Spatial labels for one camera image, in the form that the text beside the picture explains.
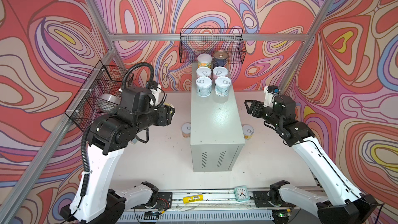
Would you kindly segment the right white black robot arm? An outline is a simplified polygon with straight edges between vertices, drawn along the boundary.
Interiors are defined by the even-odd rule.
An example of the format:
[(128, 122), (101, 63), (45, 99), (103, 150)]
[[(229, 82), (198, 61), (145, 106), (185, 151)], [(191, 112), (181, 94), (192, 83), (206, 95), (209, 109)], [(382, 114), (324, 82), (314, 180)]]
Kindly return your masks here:
[(325, 192), (320, 196), (281, 180), (269, 187), (266, 199), (270, 205), (293, 204), (323, 224), (362, 224), (371, 216), (378, 206), (376, 199), (363, 194), (326, 154), (310, 127), (296, 120), (296, 103), (291, 97), (275, 95), (268, 102), (246, 100), (245, 107), (303, 159)]

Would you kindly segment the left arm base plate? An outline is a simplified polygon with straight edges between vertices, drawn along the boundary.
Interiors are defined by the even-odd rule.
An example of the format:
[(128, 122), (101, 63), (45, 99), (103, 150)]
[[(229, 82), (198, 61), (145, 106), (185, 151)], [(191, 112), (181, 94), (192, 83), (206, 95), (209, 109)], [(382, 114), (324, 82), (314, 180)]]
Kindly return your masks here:
[(171, 191), (159, 192), (156, 197), (145, 205), (148, 209), (167, 210), (172, 207), (173, 193)]

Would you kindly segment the grey metal cabinet box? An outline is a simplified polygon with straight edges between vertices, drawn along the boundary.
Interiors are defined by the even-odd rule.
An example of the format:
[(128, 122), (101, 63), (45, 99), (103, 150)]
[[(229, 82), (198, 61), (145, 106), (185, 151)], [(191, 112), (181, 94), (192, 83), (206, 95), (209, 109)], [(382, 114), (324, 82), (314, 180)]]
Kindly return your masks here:
[(190, 146), (194, 172), (231, 171), (246, 142), (233, 86), (227, 96), (197, 93), (198, 65), (192, 64)]

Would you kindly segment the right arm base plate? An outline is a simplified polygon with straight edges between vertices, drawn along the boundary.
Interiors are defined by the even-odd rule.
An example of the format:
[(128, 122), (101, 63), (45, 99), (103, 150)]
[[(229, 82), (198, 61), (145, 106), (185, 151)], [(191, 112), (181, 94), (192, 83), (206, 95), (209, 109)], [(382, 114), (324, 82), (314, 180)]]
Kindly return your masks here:
[(280, 195), (274, 191), (254, 191), (250, 197), (256, 207), (288, 207), (295, 208), (294, 204), (283, 201)]

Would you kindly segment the small green alarm clock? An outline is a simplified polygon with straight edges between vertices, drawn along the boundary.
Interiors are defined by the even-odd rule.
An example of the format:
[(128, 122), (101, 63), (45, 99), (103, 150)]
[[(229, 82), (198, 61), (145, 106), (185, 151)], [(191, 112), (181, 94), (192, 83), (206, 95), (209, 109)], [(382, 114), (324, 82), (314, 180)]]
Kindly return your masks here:
[(234, 188), (235, 199), (237, 202), (246, 202), (250, 199), (246, 186), (238, 186)]

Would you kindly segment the blue label tin can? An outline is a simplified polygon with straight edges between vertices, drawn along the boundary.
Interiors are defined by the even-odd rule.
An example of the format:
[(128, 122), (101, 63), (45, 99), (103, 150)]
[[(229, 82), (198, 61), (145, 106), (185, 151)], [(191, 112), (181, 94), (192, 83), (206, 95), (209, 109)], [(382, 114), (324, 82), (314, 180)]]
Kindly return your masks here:
[(229, 55), (226, 51), (219, 50), (216, 51), (212, 56), (212, 66), (216, 67), (225, 67), (227, 65)]

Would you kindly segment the yellow label tag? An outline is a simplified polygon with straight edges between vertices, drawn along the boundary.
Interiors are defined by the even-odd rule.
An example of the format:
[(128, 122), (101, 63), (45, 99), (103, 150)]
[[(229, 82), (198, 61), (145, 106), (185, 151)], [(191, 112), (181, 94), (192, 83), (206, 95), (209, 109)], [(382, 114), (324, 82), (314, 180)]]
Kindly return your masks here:
[(204, 197), (203, 195), (194, 195), (194, 196), (187, 196), (183, 198), (183, 203), (188, 204), (192, 202), (198, 202), (198, 201), (203, 201)]

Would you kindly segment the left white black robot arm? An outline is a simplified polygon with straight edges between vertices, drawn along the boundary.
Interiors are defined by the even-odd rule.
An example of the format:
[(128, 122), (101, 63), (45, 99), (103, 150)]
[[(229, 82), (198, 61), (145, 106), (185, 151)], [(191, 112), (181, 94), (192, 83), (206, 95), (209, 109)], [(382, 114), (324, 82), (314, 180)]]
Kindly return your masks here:
[(87, 126), (81, 139), (84, 170), (79, 188), (73, 201), (60, 211), (65, 222), (114, 224), (127, 209), (157, 204), (159, 190), (147, 181), (128, 190), (113, 190), (110, 183), (128, 144), (149, 141), (138, 133), (148, 133), (153, 125), (171, 124), (175, 109), (164, 103), (167, 95), (157, 102), (163, 92), (160, 86), (124, 88), (120, 103)]

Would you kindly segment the yellow label can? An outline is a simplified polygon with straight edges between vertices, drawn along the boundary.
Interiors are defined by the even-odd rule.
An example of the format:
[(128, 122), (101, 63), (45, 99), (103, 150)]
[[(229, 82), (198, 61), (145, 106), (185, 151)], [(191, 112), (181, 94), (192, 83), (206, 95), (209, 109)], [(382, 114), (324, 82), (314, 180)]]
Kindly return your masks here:
[(242, 125), (242, 130), (243, 130), (243, 135), (244, 135), (245, 140), (251, 139), (255, 132), (254, 128), (249, 124)]

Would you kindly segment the pink label pull-tab can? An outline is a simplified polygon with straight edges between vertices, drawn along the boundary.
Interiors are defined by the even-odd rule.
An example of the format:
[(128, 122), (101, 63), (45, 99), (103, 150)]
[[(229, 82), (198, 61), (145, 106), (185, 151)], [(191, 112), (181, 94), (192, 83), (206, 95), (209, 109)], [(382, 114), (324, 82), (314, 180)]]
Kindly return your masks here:
[(196, 70), (196, 75), (197, 75), (197, 78), (200, 78), (200, 77), (208, 77), (208, 78), (210, 78), (211, 75), (212, 75), (212, 70), (209, 67), (206, 67), (206, 66), (199, 67)]

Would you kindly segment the white tape roll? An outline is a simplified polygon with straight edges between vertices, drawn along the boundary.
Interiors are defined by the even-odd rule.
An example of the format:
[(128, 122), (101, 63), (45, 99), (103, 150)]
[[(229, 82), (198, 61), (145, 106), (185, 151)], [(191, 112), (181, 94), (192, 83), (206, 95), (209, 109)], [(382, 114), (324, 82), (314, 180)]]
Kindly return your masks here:
[(119, 105), (120, 102), (121, 102), (120, 97), (117, 97), (117, 96), (115, 96), (115, 95), (113, 95), (113, 94), (109, 94), (109, 93), (103, 93), (103, 94), (100, 95), (99, 98), (101, 98), (101, 99), (103, 99), (103, 100), (105, 100), (105, 101), (114, 103), (114, 104), (116, 104), (116, 105)]

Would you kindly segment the green orange peach can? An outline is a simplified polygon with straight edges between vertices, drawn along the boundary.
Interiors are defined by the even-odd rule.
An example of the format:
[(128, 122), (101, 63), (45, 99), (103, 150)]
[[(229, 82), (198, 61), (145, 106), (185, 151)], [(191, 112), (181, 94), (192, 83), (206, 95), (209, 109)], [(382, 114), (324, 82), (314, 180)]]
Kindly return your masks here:
[(200, 54), (197, 57), (198, 67), (208, 67), (212, 66), (212, 56), (209, 54)]

